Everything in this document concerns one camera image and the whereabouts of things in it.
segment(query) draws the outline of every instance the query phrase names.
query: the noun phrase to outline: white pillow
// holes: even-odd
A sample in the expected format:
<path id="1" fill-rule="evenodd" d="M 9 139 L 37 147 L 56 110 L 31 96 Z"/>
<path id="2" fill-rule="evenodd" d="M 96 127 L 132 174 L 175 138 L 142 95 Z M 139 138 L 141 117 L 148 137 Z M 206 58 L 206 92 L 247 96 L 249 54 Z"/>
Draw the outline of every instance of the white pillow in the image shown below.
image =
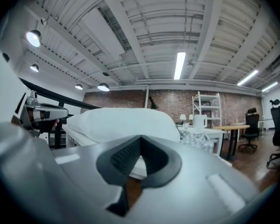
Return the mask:
<path id="1" fill-rule="evenodd" d="M 67 119 L 69 128 L 102 143 L 130 135 L 180 141 L 174 121 L 164 112 L 145 108 L 101 108 Z"/>

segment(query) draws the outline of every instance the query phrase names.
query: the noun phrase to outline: office chair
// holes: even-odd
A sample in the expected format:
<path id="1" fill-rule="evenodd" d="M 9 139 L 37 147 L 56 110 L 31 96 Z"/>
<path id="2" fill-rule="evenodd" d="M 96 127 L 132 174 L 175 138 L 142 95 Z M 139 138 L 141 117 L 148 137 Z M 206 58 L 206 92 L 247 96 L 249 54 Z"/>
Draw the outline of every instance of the office chair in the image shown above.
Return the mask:
<path id="1" fill-rule="evenodd" d="M 274 146 L 279 146 L 280 147 L 280 107 L 274 108 L 273 105 L 278 105 L 280 103 L 279 100 L 271 101 L 272 103 L 272 108 L 271 108 L 271 114 L 272 118 L 275 124 L 275 133 L 273 136 L 273 144 Z M 270 165 L 270 162 L 276 159 L 280 159 L 280 153 L 278 154 L 271 154 L 270 155 L 270 160 L 266 163 L 266 167 Z"/>
<path id="2" fill-rule="evenodd" d="M 256 144 L 251 144 L 251 140 L 253 140 L 253 139 L 255 139 L 259 136 L 259 129 L 258 129 L 259 114 L 255 114 L 255 113 L 256 113 L 256 108 L 251 108 L 247 111 L 246 124 L 250 125 L 250 128 L 246 129 L 246 131 L 242 135 L 242 137 L 247 139 L 248 143 L 247 144 L 241 144 L 240 146 L 238 146 L 239 149 L 242 146 L 251 147 L 251 148 L 253 148 L 254 152 L 257 149 Z"/>

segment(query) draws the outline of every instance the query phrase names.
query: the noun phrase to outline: wooden desk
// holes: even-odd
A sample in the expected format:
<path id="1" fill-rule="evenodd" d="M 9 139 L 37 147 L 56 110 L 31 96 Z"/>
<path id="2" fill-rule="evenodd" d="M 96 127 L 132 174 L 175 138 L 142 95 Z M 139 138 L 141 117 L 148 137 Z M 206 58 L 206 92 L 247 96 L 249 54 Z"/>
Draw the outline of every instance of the wooden desk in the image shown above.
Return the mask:
<path id="1" fill-rule="evenodd" d="M 234 140 L 234 146 L 233 146 L 233 151 L 232 151 L 232 155 L 235 155 L 235 151 L 237 149 L 237 143 L 238 143 L 238 130 L 239 129 L 247 129 L 249 128 L 250 125 L 236 125 L 236 126 L 216 126 L 214 127 L 214 129 L 220 129 L 220 130 L 230 130 L 231 134 L 230 134 L 230 142 L 229 142 L 229 148 L 228 148 L 228 153 L 226 156 L 226 160 L 230 160 L 231 159 L 231 150 L 232 150 L 232 145 L 233 145 L 233 138 L 234 138 L 234 131 L 235 131 L 235 140 Z"/>

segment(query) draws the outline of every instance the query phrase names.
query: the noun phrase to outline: mattress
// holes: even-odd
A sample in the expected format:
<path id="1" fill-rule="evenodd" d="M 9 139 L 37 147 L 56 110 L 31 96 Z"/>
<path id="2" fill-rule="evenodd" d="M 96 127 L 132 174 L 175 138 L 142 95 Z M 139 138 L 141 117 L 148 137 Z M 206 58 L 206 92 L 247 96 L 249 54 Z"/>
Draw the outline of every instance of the mattress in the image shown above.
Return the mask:
<path id="1" fill-rule="evenodd" d="M 65 130 L 66 134 L 74 140 L 74 142 L 77 145 L 88 146 L 88 145 L 99 144 L 89 139 L 84 134 L 72 130 L 68 125 L 62 125 L 62 128 Z M 130 176 L 141 180 L 147 176 L 145 162 L 142 157 L 140 157 L 136 162 L 134 168 L 130 173 Z"/>

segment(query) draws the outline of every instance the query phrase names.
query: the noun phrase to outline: brick wall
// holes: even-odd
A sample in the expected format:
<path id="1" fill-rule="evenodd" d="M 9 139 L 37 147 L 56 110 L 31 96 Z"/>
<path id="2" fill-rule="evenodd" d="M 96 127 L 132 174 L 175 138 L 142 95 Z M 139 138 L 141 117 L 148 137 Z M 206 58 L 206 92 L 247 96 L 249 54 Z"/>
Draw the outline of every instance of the brick wall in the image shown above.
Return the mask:
<path id="1" fill-rule="evenodd" d="M 110 91 L 86 93 L 84 102 L 100 107 L 124 107 L 124 108 L 143 108 L 145 104 L 145 91 Z M 202 94 L 215 95 L 216 92 L 202 91 Z M 167 113 L 174 122 L 180 122 L 181 114 L 186 114 L 187 118 L 192 113 L 192 96 L 197 91 L 182 90 L 151 90 L 151 96 L 159 107 L 157 110 Z M 262 117 L 261 98 L 232 93 L 220 93 L 222 107 L 222 125 L 245 121 L 245 113 L 249 108 L 256 107 L 257 113 Z"/>

